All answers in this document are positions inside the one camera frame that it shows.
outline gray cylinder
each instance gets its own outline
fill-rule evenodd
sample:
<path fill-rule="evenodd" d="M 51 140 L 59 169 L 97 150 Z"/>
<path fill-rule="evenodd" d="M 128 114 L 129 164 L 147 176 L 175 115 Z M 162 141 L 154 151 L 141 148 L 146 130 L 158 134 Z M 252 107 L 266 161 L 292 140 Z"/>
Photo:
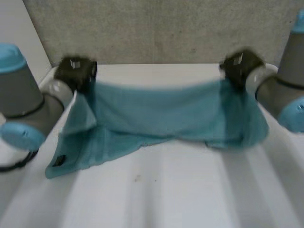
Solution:
<path fill-rule="evenodd" d="M 258 102 L 278 119 L 282 110 L 294 100 L 304 96 L 304 90 L 285 86 L 276 77 L 268 78 L 256 92 Z"/>
<path fill-rule="evenodd" d="M 44 94 L 44 103 L 43 105 L 35 112 L 16 118 L 7 118 L 7 122 L 18 122 L 20 124 L 26 124 L 31 126 L 46 137 L 51 132 L 58 119 L 61 117 L 64 107 L 63 105 L 53 96 Z"/>
<path fill-rule="evenodd" d="M 290 34 L 277 77 L 294 86 L 304 87 L 304 34 Z"/>
<path fill-rule="evenodd" d="M 42 104 L 43 95 L 18 47 L 0 44 L 0 112 L 15 117 Z"/>

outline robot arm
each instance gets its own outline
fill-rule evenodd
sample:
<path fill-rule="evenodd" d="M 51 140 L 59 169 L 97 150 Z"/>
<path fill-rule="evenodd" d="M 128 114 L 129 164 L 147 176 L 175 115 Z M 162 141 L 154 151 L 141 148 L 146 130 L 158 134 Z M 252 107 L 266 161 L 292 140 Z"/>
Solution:
<path fill-rule="evenodd" d="M 250 49 L 220 64 L 239 91 L 252 95 L 280 125 L 304 133 L 304 11 L 290 33 L 278 72 L 265 66 Z"/>
<path fill-rule="evenodd" d="M 40 90 L 18 47 L 0 44 L 0 112 L 6 118 L 0 128 L 2 139 L 17 148 L 37 151 L 74 91 L 85 93 L 96 72 L 96 62 L 66 57 Z"/>

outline towel fold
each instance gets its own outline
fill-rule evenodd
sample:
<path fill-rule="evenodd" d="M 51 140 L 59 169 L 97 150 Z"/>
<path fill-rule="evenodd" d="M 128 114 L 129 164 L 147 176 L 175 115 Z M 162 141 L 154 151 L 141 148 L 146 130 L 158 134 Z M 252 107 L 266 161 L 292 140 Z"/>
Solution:
<path fill-rule="evenodd" d="M 176 89 L 96 82 L 88 94 L 77 94 L 46 177 L 87 169 L 171 139 L 244 148 L 267 133 L 255 100 L 235 91 L 227 80 Z"/>

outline black band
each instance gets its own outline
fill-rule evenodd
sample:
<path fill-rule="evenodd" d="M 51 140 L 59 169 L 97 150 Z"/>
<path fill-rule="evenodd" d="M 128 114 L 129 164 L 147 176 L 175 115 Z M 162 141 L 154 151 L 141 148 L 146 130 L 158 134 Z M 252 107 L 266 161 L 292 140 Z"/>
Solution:
<path fill-rule="evenodd" d="M 34 157 L 37 155 L 37 153 L 38 153 L 38 150 L 36 150 L 34 152 L 29 152 L 23 160 L 15 163 L 14 165 L 0 166 L 0 172 L 9 172 L 9 171 L 13 171 L 15 169 L 23 168 L 28 162 L 30 162 L 31 160 L 34 159 Z"/>
<path fill-rule="evenodd" d="M 284 86 L 287 86 L 287 87 L 290 87 L 290 88 L 293 88 L 293 89 L 304 90 L 304 86 L 303 85 L 294 85 L 294 84 L 291 84 L 289 82 L 286 82 L 286 81 L 280 79 L 279 77 L 277 77 L 276 80 L 281 85 L 284 85 Z"/>
<path fill-rule="evenodd" d="M 44 100 L 44 96 L 43 96 L 42 102 L 41 102 L 35 109 L 30 110 L 30 111 L 28 111 L 28 112 L 25 112 L 25 113 L 23 113 L 23 114 L 18 114 L 18 115 L 4 115 L 4 116 L 5 116 L 5 118 L 7 118 L 7 119 L 17 119 L 17 118 L 21 118 L 21 117 L 24 117 L 24 116 L 27 116 L 27 115 L 31 115 L 32 113 L 34 113 L 34 112 L 38 111 L 40 108 L 42 108 L 43 105 L 44 105 L 44 102 L 45 102 L 45 100 Z"/>

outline black tag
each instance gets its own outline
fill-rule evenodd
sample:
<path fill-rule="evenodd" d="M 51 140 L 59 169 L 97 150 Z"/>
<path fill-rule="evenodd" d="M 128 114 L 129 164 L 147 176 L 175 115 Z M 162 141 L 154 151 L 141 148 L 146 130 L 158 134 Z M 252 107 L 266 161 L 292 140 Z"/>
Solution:
<path fill-rule="evenodd" d="M 66 158 L 67 157 L 65 155 L 60 155 L 59 157 L 57 157 L 53 167 L 61 166 L 63 163 L 65 163 Z"/>

